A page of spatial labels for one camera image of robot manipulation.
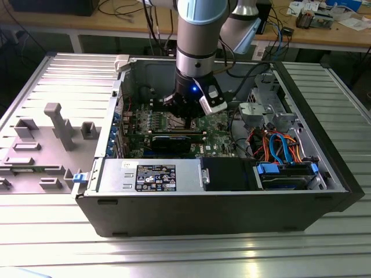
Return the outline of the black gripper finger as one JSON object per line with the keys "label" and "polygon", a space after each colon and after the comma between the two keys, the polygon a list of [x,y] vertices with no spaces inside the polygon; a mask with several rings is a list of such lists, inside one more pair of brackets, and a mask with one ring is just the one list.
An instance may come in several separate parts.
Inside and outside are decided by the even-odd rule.
{"label": "black gripper finger", "polygon": [[192,101],[190,102],[190,118],[203,118],[205,116],[205,112],[199,103],[199,101]]}
{"label": "black gripper finger", "polygon": [[175,117],[184,120],[184,127],[189,129],[192,121],[191,103],[181,94],[171,94],[163,99],[163,106],[166,107]]}

